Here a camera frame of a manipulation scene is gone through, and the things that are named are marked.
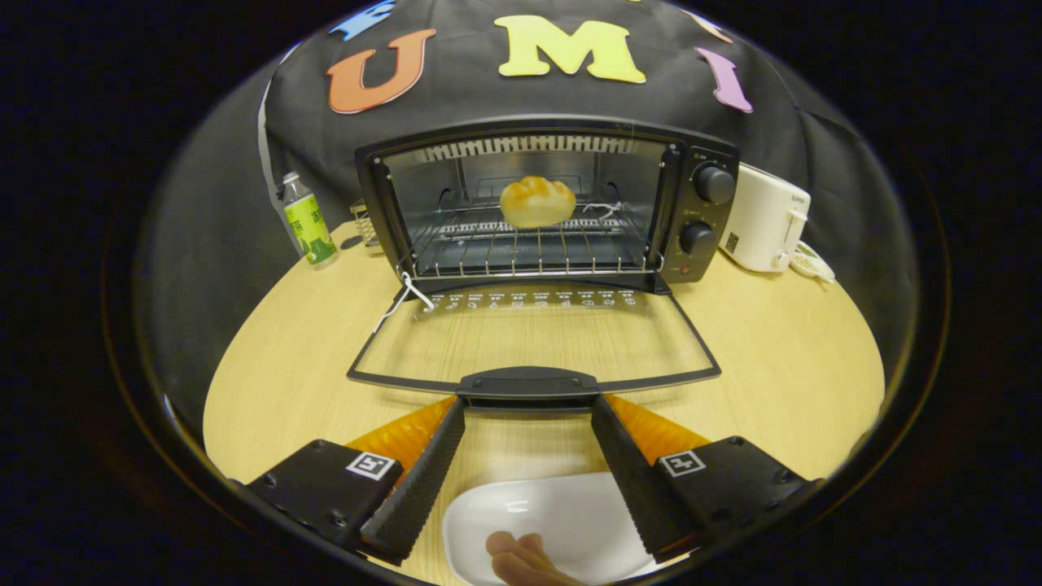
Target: black knob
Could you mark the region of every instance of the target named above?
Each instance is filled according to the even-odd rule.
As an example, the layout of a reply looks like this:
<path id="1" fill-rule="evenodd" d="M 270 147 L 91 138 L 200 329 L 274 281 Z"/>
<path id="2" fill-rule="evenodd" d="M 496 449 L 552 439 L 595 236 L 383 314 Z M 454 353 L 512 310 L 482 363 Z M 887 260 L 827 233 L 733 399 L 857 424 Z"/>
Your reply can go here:
<path id="1" fill-rule="evenodd" d="M 715 165 L 701 167 L 691 179 L 698 197 L 710 203 L 727 203 L 735 197 L 735 177 Z"/>
<path id="2" fill-rule="evenodd" d="M 694 259 L 706 259 L 716 251 L 717 237 L 704 222 L 691 222 L 680 229 L 680 248 Z"/>

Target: plastic bottle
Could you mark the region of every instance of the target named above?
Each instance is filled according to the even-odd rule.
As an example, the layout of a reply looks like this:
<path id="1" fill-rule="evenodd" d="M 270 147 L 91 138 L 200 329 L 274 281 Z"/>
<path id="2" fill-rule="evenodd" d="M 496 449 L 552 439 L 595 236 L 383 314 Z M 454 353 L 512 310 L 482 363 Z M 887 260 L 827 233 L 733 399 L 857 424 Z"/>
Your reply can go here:
<path id="1" fill-rule="evenodd" d="M 282 211 L 307 263 L 316 269 L 331 265 L 340 251 L 329 237 L 315 192 L 300 181 L 296 172 L 287 173 L 282 186 Z"/>

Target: green bottle label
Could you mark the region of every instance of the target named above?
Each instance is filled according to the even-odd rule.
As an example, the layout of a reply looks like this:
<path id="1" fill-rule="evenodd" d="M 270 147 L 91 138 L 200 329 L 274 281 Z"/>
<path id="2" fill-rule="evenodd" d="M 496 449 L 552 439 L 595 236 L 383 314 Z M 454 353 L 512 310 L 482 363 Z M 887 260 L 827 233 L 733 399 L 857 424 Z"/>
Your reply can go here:
<path id="1" fill-rule="evenodd" d="M 315 194 L 287 205 L 286 219 L 308 263 L 317 265 L 337 251 L 322 213 L 319 212 L 319 200 L 315 198 Z"/>

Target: oven door handle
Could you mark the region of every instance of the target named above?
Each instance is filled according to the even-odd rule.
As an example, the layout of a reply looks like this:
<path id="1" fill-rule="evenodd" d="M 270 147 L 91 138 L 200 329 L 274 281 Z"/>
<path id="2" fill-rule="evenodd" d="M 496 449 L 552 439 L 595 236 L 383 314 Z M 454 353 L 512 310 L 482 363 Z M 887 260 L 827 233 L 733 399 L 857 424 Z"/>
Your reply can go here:
<path id="1" fill-rule="evenodd" d="M 600 394 L 589 374 L 544 366 L 513 366 L 464 376 L 456 396 L 492 411 L 589 411 Z"/>

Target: bread roll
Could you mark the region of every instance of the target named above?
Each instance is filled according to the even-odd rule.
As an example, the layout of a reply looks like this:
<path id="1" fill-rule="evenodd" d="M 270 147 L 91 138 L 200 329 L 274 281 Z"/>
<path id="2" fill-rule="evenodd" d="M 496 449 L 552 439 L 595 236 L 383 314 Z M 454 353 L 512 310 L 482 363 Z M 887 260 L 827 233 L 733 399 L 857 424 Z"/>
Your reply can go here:
<path id="1" fill-rule="evenodd" d="M 561 181 L 528 176 L 503 189 L 499 207 L 503 220 L 515 227 L 552 226 L 572 217 L 575 194 Z"/>

